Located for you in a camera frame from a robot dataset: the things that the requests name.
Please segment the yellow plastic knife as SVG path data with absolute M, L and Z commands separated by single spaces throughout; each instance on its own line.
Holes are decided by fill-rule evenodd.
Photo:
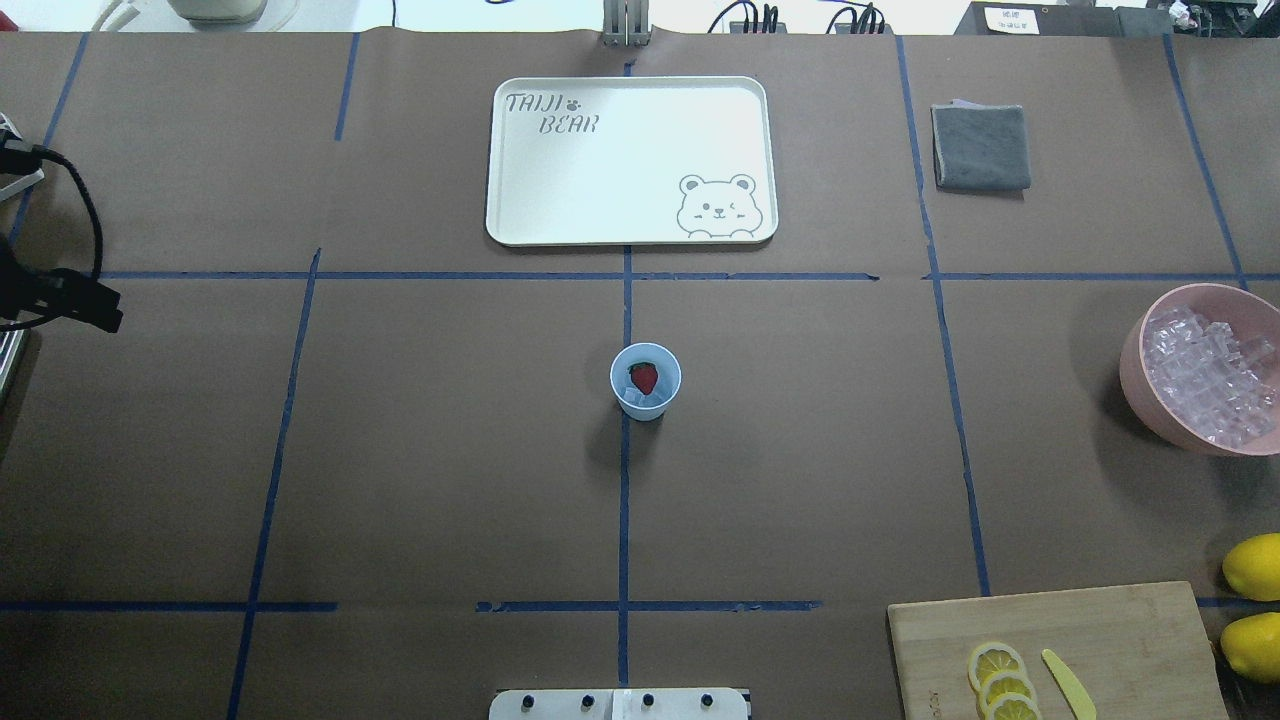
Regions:
M 1065 698 L 1068 707 L 1071 710 L 1073 716 L 1080 720 L 1097 719 L 1098 711 L 1091 693 L 1070 666 L 1050 648 L 1042 650 L 1041 657 Z

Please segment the lemon two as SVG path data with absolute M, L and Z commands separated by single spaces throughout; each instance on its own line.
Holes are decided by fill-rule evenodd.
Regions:
M 1279 612 L 1261 612 L 1228 624 L 1219 647 L 1238 676 L 1260 684 L 1279 683 Z

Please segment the wooden cutting board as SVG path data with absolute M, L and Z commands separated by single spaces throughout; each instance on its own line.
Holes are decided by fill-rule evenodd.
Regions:
M 1047 719 L 1070 719 L 1042 653 L 1076 675 L 1101 719 L 1225 719 L 1210 638 L 1187 582 L 893 603 L 887 610 L 909 719 L 978 719 L 974 648 L 1010 644 Z

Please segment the lemon slices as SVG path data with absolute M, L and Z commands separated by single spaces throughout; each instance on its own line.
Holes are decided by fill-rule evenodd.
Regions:
M 1010 644 L 987 641 L 968 659 L 966 678 L 979 719 L 1042 719 L 1038 691 L 1027 662 Z

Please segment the aluminium frame post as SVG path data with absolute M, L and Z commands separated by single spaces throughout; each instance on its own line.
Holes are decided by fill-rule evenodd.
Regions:
M 649 0 L 603 0 L 602 44 L 605 47 L 644 47 L 652 41 Z

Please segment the pink bowl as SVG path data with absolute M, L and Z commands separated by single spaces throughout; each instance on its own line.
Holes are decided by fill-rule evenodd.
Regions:
M 1179 286 L 1160 296 L 1125 340 L 1119 378 L 1129 406 L 1156 436 L 1194 454 L 1220 457 L 1276 456 L 1277 430 L 1244 439 L 1239 448 L 1234 448 L 1179 418 L 1172 405 L 1161 396 L 1155 363 L 1149 360 L 1155 343 L 1148 332 L 1155 328 L 1155 320 L 1160 315 L 1181 306 L 1197 311 L 1208 322 L 1228 323 L 1247 340 L 1258 337 L 1277 347 L 1277 307 L 1267 300 L 1228 284 Z

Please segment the red strawberry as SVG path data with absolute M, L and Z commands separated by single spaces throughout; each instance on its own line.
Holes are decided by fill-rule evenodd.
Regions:
M 635 363 L 628 368 L 628 378 L 641 396 L 650 396 L 657 389 L 660 374 L 654 363 L 644 361 Z

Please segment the cream bear tray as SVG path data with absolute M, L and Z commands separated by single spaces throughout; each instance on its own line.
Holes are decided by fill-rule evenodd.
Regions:
M 760 243 L 778 224 L 754 78 L 520 77 L 494 92 L 485 225 L 500 245 Z

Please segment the ice cubes pile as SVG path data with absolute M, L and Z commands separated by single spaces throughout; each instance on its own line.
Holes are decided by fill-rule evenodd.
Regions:
M 1243 448 L 1277 430 L 1277 347 L 1263 336 L 1240 338 L 1187 305 L 1156 313 L 1144 325 L 1143 359 L 1158 397 L 1199 437 Z

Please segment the grey folded cloth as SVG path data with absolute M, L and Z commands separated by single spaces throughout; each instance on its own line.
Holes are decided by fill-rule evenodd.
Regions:
M 1025 110 L 955 99 L 931 105 L 934 182 L 941 190 L 1012 192 L 1030 188 Z

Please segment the lemon one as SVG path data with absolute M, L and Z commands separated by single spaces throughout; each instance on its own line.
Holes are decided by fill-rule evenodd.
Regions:
M 1279 533 L 1254 536 L 1222 559 L 1222 578 L 1239 596 L 1257 602 L 1279 601 Z

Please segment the light blue cup on table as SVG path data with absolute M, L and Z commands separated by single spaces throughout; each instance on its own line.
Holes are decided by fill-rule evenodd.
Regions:
M 641 342 L 622 348 L 611 364 L 609 380 L 622 413 L 635 421 L 660 418 L 682 386 L 678 359 L 664 346 Z

